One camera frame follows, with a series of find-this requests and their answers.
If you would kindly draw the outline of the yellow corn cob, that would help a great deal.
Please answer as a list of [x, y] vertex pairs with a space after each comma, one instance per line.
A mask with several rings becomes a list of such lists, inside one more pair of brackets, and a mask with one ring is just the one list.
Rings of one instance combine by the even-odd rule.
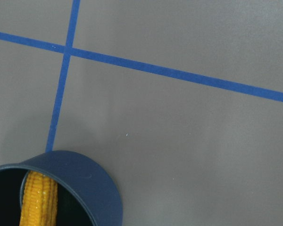
[[57, 182], [36, 171], [29, 171], [22, 198], [21, 226], [55, 226], [58, 211]]

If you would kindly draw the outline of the dark blue saucepan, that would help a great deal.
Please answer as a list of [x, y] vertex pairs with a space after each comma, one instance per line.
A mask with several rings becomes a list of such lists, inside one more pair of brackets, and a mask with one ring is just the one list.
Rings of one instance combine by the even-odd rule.
[[58, 226], [120, 226], [123, 205], [109, 174], [92, 159], [71, 151], [51, 151], [0, 166], [0, 226], [20, 223], [28, 171], [58, 183]]

